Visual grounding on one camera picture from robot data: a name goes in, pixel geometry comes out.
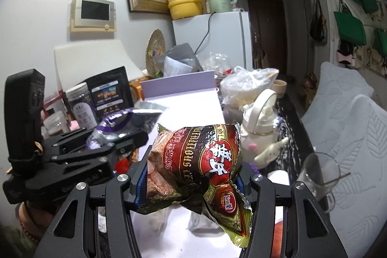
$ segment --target white table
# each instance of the white table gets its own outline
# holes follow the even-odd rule
[[[147,101],[168,107],[158,122],[172,131],[182,127],[224,123],[215,89],[149,98]],[[143,157],[148,145],[153,143],[156,136],[157,126],[149,134],[146,146],[140,148],[140,158]],[[276,219],[278,220],[278,216],[282,217],[282,211],[278,209],[277,212]],[[152,230],[151,221],[154,218],[152,214],[141,215],[134,212],[131,214],[137,243],[143,258],[239,257],[241,249],[231,242],[227,234],[221,232],[214,234],[214,237],[198,237],[187,230],[191,211],[182,206],[170,207],[168,222],[161,233]]]

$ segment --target yellow pot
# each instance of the yellow pot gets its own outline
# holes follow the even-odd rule
[[[168,0],[168,8],[173,20],[202,14],[202,0]]]

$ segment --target red snack bag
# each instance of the red snack bag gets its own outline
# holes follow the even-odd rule
[[[159,131],[148,156],[146,211],[173,201],[191,208],[190,197],[201,195],[201,213],[217,222],[234,244],[247,247],[252,211],[233,183],[241,163],[238,129],[220,124]]]

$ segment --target white refrigerator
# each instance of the white refrigerator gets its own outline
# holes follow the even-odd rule
[[[173,21],[176,45],[188,43],[195,52],[208,31],[208,15]],[[248,12],[215,13],[210,20],[209,33],[197,56],[206,58],[212,53],[225,54],[232,67],[253,70],[252,38]]]

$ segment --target glass cup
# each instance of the glass cup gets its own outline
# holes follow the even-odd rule
[[[340,166],[334,158],[325,153],[312,153],[305,159],[301,173],[297,179],[303,182],[316,198],[322,200],[325,196],[328,201],[329,213],[335,206],[332,189],[340,180]]]

